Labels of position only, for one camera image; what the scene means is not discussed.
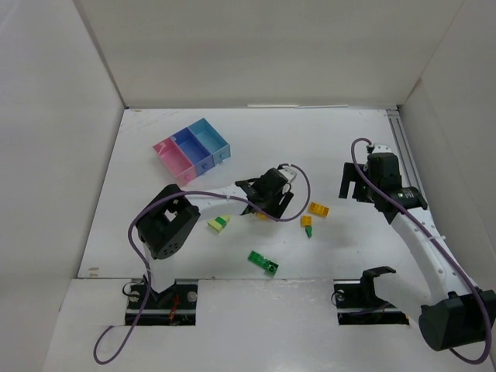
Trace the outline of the large yellow lego brick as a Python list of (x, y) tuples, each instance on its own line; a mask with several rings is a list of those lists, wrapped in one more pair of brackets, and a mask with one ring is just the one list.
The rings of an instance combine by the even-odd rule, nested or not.
[(317, 215), (322, 218), (326, 218), (329, 214), (329, 207), (325, 205), (321, 205), (316, 202), (311, 202), (308, 207), (308, 212)]

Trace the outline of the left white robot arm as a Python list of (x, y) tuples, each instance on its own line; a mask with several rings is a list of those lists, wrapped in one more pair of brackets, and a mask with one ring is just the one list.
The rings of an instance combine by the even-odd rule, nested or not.
[(279, 167), (260, 177), (200, 193), (183, 191), (177, 184), (166, 186), (136, 223), (150, 265), (150, 300), (163, 308), (176, 295), (174, 254), (197, 222), (256, 213), (279, 219), (294, 196), (291, 184), (295, 178), (293, 170)]

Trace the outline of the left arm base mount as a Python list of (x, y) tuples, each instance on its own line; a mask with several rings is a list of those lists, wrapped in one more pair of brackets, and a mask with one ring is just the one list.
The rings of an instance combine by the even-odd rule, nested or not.
[(198, 281), (179, 280), (163, 294), (150, 292), (147, 302), (146, 278), (130, 281), (122, 287), (127, 299), (124, 322), (132, 325), (144, 305), (138, 326), (194, 326), (198, 300)]

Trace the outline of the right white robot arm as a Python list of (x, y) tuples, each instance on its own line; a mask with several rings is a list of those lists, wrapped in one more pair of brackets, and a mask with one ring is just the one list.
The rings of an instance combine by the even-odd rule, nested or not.
[(375, 267), (365, 270), (355, 284), (335, 286), (338, 307), (372, 310), (392, 305), (418, 324), (435, 351), (479, 342), (489, 351), (495, 293), (480, 289), (458, 264), (422, 193), (402, 185), (398, 158), (377, 148), (365, 164), (344, 164), (339, 197), (371, 203), (384, 215), (408, 247), (428, 291), (420, 291), (391, 267)]

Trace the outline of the small yellow lego brick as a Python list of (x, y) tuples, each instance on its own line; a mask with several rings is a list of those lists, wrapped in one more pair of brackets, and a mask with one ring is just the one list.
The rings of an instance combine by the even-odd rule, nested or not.
[(301, 226), (303, 228), (312, 226), (312, 217), (310, 215), (303, 215), (301, 217)]

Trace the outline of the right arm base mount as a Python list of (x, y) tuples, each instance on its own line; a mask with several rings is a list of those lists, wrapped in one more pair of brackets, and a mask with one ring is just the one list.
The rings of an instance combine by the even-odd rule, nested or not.
[(408, 326), (408, 316), (393, 305), (371, 297), (359, 279), (334, 280), (331, 302), (340, 326)]

